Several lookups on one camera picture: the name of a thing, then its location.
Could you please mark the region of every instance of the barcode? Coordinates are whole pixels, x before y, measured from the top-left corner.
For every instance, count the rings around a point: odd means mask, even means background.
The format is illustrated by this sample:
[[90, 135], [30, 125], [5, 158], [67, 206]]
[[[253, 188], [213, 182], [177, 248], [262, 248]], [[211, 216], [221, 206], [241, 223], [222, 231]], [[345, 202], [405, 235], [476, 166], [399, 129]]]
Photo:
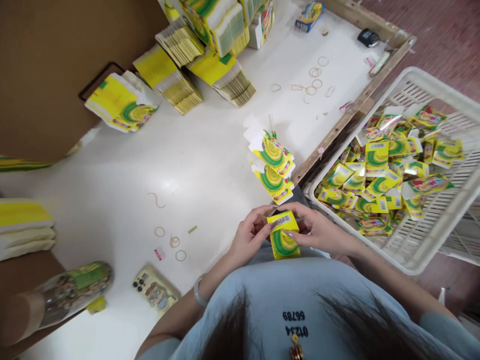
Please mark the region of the barcode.
[[285, 216], [279, 217], [275, 221], [278, 221], [278, 225], [283, 224], [283, 223], [288, 223], [290, 221], [290, 215], [285, 215]]
[[342, 167], [342, 166], [339, 166], [338, 168], [340, 170], [340, 172], [344, 175], [350, 175], [351, 174], [351, 171], [349, 171], [348, 169]]
[[370, 149], [383, 149], [384, 147], [385, 147], [384, 143], [370, 144]]
[[397, 180], [399, 179], [399, 177], [398, 177], [397, 175], [392, 174], [392, 173], [389, 174], [389, 177], [390, 177], [390, 179], [392, 179], [392, 180], [394, 180], [394, 181], [397, 181]]
[[385, 200], [380, 200], [379, 203], [380, 203], [380, 209], [382, 211], [387, 211], [387, 204], [385, 203]]

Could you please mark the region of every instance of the person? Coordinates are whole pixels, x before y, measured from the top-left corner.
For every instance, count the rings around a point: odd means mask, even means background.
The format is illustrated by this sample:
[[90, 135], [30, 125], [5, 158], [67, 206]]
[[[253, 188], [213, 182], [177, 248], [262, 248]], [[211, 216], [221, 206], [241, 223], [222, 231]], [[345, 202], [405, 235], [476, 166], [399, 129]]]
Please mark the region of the person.
[[[300, 231], [285, 233], [302, 257], [272, 261], [265, 239], [277, 224], [262, 215], [272, 208], [240, 222], [136, 359], [480, 359], [480, 342], [448, 309], [316, 210], [278, 207], [299, 219]], [[358, 271], [316, 249], [348, 256]]]

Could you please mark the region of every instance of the dark hair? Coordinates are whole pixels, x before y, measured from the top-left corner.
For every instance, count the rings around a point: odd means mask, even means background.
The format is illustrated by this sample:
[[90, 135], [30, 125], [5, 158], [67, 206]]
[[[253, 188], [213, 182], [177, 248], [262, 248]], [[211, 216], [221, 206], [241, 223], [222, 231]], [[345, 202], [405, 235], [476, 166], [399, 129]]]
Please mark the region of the dark hair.
[[[330, 319], [342, 330], [345, 346], [358, 359], [447, 359], [440, 349], [417, 331], [412, 332], [405, 320], [387, 310], [373, 294], [373, 305], [349, 292], [346, 295], [342, 297], [349, 299], [348, 302], [318, 294]], [[243, 289], [220, 316], [203, 348], [201, 360], [247, 359], [251, 350], [249, 306], [247, 292]]]

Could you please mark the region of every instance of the hand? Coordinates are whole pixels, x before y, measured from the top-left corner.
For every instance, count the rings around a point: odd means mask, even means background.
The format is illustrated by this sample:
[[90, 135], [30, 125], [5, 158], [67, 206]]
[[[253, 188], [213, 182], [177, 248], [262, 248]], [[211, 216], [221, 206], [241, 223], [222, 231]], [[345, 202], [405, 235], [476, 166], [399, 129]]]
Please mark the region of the hand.
[[226, 253], [235, 268], [240, 268], [252, 260], [262, 246], [262, 242], [277, 225], [275, 223], [267, 224], [267, 218], [263, 215], [264, 212], [272, 208], [271, 205], [254, 208], [245, 220], [238, 224], [235, 237]]
[[313, 247], [327, 253], [353, 255], [362, 244], [328, 218], [299, 202], [283, 204], [278, 211], [292, 210], [295, 218], [304, 218], [298, 222], [300, 232], [284, 231], [299, 245]]

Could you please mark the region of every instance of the bangle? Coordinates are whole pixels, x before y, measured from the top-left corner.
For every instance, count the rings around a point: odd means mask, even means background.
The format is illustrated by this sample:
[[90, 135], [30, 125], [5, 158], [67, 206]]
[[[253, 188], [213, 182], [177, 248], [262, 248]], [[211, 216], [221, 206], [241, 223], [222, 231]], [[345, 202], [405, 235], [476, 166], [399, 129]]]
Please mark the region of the bangle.
[[195, 295], [196, 302], [199, 303], [204, 308], [207, 307], [209, 302], [207, 300], [205, 300], [202, 297], [202, 295], [200, 295], [200, 293], [199, 293], [199, 283], [200, 283], [200, 280], [202, 280], [205, 275], [206, 274], [200, 275], [200, 277], [195, 281], [195, 286], [193, 287], [193, 295]]

